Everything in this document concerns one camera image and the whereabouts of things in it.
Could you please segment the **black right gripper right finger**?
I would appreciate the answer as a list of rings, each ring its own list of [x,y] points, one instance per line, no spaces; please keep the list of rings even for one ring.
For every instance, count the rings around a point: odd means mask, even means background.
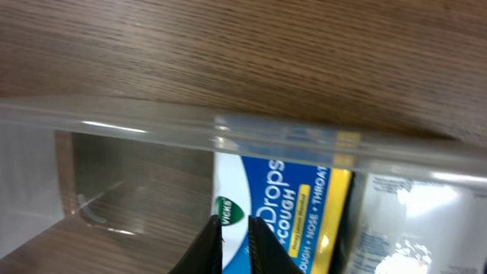
[[[252,274],[302,274],[262,218],[248,217],[248,236]]]

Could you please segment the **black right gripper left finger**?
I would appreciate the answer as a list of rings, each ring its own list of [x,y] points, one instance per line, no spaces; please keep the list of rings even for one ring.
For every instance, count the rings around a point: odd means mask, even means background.
[[[168,274],[222,274],[221,219],[212,215]]]

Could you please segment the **blue yellow cough drops bag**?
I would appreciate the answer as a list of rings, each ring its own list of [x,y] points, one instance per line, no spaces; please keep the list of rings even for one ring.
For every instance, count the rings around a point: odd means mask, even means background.
[[[355,159],[331,160],[324,167],[215,153],[212,214],[222,223],[225,273],[250,272],[249,216],[264,220],[300,272],[329,272]]]

